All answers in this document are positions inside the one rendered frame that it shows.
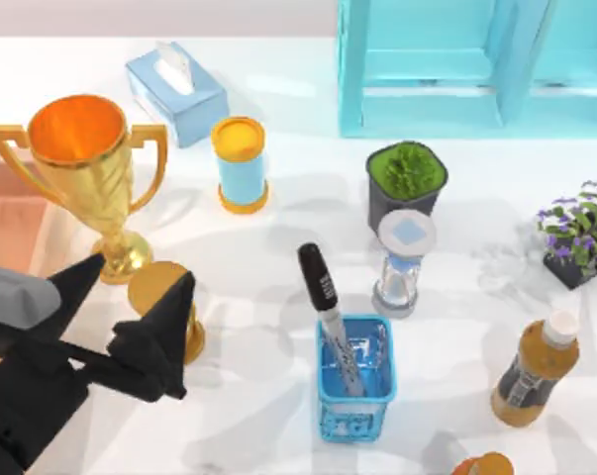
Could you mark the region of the grey hourglass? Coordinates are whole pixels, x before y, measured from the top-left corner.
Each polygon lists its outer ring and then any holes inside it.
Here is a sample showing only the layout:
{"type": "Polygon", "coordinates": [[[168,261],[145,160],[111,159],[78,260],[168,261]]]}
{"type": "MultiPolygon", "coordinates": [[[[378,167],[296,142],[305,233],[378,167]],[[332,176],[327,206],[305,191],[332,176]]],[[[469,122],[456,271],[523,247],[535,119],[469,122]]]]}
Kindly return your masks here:
{"type": "Polygon", "coordinates": [[[395,210],[382,218],[377,235],[385,255],[373,285],[373,307],[385,318],[407,318],[418,300],[422,260],[436,245],[434,222],[418,211],[395,210]]]}

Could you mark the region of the light blue tissue box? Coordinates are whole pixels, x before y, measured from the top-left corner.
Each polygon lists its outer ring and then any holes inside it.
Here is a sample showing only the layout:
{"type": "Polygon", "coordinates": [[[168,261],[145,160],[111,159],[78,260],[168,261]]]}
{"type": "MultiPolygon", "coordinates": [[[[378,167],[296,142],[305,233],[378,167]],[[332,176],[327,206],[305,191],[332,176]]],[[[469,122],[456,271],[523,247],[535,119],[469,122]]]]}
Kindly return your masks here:
{"type": "Polygon", "coordinates": [[[229,116],[225,88],[179,43],[171,42],[188,58],[195,91],[180,95],[155,71],[156,48],[126,64],[131,91],[138,104],[158,123],[166,125],[180,148],[207,138],[213,126],[229,116]]]}

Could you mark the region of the purple flower plant pot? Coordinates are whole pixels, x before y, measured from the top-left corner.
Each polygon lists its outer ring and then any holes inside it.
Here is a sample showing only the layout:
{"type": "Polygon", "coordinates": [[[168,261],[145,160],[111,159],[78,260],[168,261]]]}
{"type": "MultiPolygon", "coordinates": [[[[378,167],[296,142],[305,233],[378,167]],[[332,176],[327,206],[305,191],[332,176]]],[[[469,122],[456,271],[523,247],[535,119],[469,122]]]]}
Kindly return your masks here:
{"type": "Polygon", "coordinates": [[[545,236],[544,265],[567,289],[597,276],[597,180],[538,211],[537,225],[545,236]]]}

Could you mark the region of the black marker pen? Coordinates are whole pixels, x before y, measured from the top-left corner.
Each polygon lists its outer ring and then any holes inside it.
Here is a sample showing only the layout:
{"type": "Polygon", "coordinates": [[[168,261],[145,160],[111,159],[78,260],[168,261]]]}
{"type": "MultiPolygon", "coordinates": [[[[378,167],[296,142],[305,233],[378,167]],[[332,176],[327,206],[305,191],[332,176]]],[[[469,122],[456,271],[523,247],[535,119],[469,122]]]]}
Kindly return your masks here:
{"type": "Polygon", "coordinates": [[[310,300],[318,313],[330,352],[338,364],[346,393],[351,397],[363,397],[366,391],[348,342],[338,293],[322,252],[314,242],[307,242],[298,248],[297,253],[310,300]]]}

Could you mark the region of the blue pen holder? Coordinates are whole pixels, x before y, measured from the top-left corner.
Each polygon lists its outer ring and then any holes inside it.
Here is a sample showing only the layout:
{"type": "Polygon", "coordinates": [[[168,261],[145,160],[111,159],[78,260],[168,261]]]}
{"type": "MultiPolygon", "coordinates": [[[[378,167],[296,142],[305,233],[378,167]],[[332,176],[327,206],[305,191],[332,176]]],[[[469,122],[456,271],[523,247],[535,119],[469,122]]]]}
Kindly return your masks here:
{"type": "Polygon", "coordinates": [[[347,395],[324,331],[317,327],[320,435],[329,442],[375,441],[381,435],[388,404],[397,392],[391,326],[376,314],[345,314],[344,320],[366,395],[347,395]]]}

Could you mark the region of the white tissue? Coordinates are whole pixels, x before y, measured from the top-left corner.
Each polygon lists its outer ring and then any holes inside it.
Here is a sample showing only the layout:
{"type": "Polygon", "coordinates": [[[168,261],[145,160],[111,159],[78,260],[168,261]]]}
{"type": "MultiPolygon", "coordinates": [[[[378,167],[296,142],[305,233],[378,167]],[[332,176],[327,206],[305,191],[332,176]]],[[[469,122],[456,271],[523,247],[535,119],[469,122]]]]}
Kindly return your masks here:
{"type": "Polygon", "coordinates": [[[156,51],[155,71],[178,94],[192,94],[195,89],[187,56],[166,42],[157,42],[156,51]]]}

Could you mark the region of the pale grey rounded box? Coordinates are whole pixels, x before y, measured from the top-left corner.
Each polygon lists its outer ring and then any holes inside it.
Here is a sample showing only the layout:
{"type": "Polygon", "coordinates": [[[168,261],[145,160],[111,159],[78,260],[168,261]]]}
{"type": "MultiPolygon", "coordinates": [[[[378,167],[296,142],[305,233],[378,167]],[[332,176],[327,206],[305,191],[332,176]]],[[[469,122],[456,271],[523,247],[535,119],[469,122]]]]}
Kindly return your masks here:
{"type": "Polygon", "coordinates": [[[44,278],[0,268],[0,324],[27,330],[61,304],[56,287],[44,278]]]}

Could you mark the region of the green plant in dark pot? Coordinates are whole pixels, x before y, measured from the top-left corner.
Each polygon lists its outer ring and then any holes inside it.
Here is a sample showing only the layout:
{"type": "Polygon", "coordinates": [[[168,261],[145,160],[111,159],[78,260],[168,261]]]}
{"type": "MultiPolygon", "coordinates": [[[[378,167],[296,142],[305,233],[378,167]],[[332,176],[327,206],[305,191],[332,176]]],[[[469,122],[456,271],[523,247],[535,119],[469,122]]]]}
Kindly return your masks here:
{"type": "Polygon", "coordinates": [[[420,142],[398,142],[372,153],[366,160],[368,225],[377,233],[381,219],[399,209],[430,216],[448,170],[436,154],[420,142]]]}

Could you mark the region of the light blue rack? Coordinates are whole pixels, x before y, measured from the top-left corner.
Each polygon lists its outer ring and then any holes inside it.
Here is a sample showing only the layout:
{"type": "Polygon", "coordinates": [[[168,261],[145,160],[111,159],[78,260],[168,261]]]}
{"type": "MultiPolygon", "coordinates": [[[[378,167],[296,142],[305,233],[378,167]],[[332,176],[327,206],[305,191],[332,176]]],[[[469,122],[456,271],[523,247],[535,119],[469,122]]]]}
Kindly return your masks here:
{"type": "Polygon", "coordinates": [[[339,128],[597,139],[597,0],[338,0],[339,128]]]}

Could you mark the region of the small gold trophy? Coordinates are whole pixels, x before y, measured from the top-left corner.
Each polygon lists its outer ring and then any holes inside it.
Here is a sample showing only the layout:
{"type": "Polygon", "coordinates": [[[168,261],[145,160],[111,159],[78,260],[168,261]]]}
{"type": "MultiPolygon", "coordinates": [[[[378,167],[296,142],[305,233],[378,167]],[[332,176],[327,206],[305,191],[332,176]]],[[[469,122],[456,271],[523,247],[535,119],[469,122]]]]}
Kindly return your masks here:
{"type": "MultiPolygon", "coordinates": [[[[128,285],[128,299],[132,308],[143,316],[186,272],[184,266],[171,261],[156,261],[144,266],[128,285]]],[[[199,356],[204,344],[205,331],[197,320],[195,304],[192,304],[186,333],[185,365],[199,356]]]]}

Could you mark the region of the orange and blue can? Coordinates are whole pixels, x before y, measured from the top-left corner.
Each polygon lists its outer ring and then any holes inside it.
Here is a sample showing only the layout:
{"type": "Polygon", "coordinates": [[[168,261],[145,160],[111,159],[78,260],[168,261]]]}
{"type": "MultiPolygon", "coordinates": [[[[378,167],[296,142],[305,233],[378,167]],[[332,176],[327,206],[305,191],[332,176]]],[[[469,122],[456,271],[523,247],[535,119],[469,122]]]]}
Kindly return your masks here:
{"type": "Polygon", "coordinates": [[[269,191],[264,128],[252,118],[234,116],[217,123],[210,138],[218,158],[222,206],[234,214],[256,213],[265,205],[269,191]]]}

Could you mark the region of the shallow salmon box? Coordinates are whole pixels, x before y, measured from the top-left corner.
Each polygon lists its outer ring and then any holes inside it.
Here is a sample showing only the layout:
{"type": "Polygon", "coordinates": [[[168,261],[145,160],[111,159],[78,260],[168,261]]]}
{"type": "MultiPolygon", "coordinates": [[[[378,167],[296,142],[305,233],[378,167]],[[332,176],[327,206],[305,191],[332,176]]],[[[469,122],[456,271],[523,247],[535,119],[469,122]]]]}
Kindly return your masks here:
{"type": "Polygon", "coordinates": [[[55,210],[0,158],[0,267],[45,277],[57,257],[48,250],[55,210]]]}

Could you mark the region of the orange bottle with white cap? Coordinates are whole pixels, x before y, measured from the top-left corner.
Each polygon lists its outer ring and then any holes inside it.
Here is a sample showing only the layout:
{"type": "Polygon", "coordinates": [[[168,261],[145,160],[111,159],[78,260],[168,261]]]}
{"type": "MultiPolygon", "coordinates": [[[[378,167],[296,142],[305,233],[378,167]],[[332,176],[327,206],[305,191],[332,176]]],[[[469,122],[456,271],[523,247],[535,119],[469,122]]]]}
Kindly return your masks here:
{"type": "Polygon", "coordinates": [[[512,363],[491,396],[495,416],[523,428],[542,413],[555,385],[579,359],[579,321],[566,311],[525,327],[512,363]]]}

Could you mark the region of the large gold trophy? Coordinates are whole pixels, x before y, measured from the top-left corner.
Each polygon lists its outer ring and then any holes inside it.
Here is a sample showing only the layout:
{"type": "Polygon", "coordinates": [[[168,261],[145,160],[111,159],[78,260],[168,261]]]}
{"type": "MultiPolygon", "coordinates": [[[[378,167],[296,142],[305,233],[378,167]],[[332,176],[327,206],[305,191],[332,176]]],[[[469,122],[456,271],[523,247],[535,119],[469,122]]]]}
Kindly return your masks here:
{"type": "Polygon", "coordinates": [[[26,126],[0,125],[6,164],[99,234],[92,250],[105,258],[100,278],[107,284],[128,283],[152,261],[149,243],[125,223],[156,194],[167,153],[164,125],[130,126],[122,109],[99,95],[63,97],[41,108],[26,126]],[[149,189],[135,199],[132,151],[148,142],[156,145],[156,170],[149,189]]]}

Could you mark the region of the orange round object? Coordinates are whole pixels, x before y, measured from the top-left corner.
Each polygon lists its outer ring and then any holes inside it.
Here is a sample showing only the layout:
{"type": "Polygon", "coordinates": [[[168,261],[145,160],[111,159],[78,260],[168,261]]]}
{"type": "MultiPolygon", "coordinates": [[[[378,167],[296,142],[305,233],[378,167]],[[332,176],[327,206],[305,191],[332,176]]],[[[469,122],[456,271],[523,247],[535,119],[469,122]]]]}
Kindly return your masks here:
{"type": "Polygon", "coordinates": [[[450,475],[515,475],[515,472],[507,456],[492,451],[463,460],[452,469],[450,475]]]}

